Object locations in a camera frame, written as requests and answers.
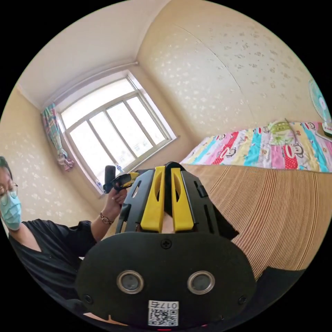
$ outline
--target bracelet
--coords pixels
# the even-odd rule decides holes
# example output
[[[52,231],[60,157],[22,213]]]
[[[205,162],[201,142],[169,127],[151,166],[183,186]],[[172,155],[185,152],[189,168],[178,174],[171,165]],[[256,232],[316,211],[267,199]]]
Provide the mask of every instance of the bracelet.
[[[104,224],[111,225],[111,224],[114,222],[114,220],[113,220],[113,221],[110,221],[108,218],[104,217],[103,214],[102,214],[101,212],[100,212],[99,215],[100,215],[101,221],[102,221]]]

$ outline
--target qr code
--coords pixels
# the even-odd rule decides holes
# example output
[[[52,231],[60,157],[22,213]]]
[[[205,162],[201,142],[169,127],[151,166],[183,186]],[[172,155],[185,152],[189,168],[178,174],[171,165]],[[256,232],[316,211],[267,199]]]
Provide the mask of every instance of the qr code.
[[[178,326],[178,302],[150,301],[148,325]]]
[[[149,325],[177,326],[177,310],[153,309],[149,310]]]

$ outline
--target pillow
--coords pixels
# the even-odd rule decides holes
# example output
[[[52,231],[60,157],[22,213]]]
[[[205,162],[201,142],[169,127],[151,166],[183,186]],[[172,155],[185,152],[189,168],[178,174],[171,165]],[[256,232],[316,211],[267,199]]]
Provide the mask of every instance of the pillow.
[[[271,122],[268,125],[270,130],[270,145],[290,145],[296,143],[295,133],[286,119]]]

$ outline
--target colorful bedspread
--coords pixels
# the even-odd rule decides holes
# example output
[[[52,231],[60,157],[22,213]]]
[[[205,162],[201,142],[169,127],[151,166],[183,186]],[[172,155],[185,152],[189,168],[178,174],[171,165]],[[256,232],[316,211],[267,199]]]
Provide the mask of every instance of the colorful bedspread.
[[[332,143],[316,135],[318,122],[290,122],[295,144],[269,144],[267,127],[206,137],[181,162],[189,165],[240,165],[332,172]]]

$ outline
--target face mask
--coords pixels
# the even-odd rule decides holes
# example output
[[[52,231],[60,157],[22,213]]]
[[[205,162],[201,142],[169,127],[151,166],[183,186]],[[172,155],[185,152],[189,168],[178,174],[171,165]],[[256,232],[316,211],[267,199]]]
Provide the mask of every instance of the face mask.
[[[17,231],[21,224],[21,202],[16,196],[13,198],[10,193],[7,197],[1,197],[0,199],[0,211],[2,214],[3,221],[8,229]]]

